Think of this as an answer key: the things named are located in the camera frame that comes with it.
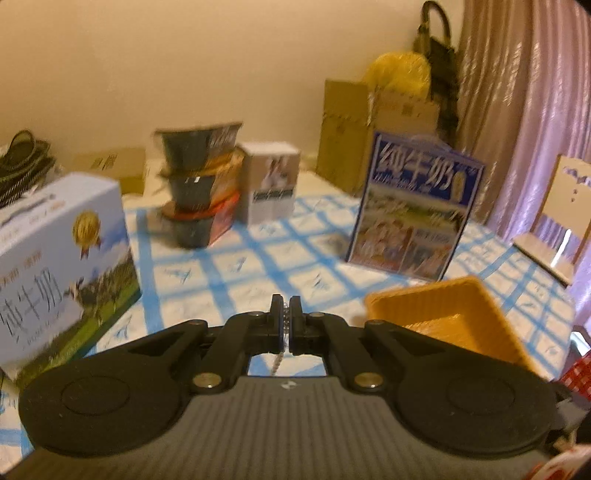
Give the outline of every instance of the wall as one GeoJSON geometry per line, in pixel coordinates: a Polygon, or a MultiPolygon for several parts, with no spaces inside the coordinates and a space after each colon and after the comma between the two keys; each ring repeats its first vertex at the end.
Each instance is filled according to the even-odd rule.
{"type": "MultiPolygon", "coordinates": [[[[234,119],[317,149],[325,78],[408,50],[422,0],[2,0],[0,145],[31,128],[68,157],[156,127],[234,119]]],[[[462,0],[441,0],[457,45],[462,0]]],[[[439,22],[433,29],[440,30],[439,22]]]]}

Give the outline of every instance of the wooden chair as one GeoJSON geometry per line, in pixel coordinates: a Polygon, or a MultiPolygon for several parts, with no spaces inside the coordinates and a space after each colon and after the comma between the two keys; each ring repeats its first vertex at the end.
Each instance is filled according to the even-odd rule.
{"type": "Polygon", "coordinates": [[[513,245],[540,264],[564,285],[570,285],[576,264],[591,233],[591,164],[578,158],[558,156],[552,179],[529,233],[518,235],[513,245]],[[558,250],[537,238],[533,232],[542,215],[566,228],[558,250]],[[563,256],[571,234],[581,243],[571,262],[563,256]]]}

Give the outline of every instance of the gold medal emblem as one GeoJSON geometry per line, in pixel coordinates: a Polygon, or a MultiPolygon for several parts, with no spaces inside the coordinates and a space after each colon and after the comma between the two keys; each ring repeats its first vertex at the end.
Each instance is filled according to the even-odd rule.
{"type": "Polygon", "coordinates": [[[100,249],[100,220],[95,212],[86,210],[74,221],[72,227],[74,243],[80,247],[80,259],[88,258],[91,247],[100,249]]]}

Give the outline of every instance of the blue checkered tablecloth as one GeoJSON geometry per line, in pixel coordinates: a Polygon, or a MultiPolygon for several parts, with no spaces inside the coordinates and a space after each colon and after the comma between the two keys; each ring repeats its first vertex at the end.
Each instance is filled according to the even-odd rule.
{"type": "MultiPolygon", "coordinates": [[[[126,211],[142,299],[98,342],[92,353],[191,318],[222,325],[248,310],[267,310],[274,293],[299,295],[305,311],[332,312],[352,325],[365,320],[369,291],[423,283],[346,264],[358,209],[351,197],[302,197],[292,218],[246,228],[235,225],[211,247],[177,247],[157,210],[126,211]]],[[[570,296],[542,268],[494,233],[468,223],[446,278],[475,274],[488,287],[539,373],[558,376],[574,311],[570,296]]],[[[250,374],[268,375],[274,357],[251,362],[250,374]]],[[[278,375],[323,375],[313,356],[286,355],[278,375]]],[[[0,401],[0,472],[30,450],[17,413],[17,393],[5,383],[0,401]]]]}

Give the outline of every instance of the metal screw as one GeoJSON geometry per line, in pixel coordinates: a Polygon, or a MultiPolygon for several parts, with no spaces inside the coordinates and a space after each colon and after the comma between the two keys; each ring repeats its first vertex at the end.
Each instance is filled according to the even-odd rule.
{"type": "Polygon", "coordinates": [[[353,380],[358,386],[363,388],[376,388],[384,383],[384,378],[374,372],[363,372],[362,374],[355,375],[353,380]]]}
{"type": "Polygon", "coordinates": [[[222,383],[222,377],[211,372],[205,372],[193,377],[193,384],[200,388],[213,388],[217,387],[220,383],[222,383]]]}

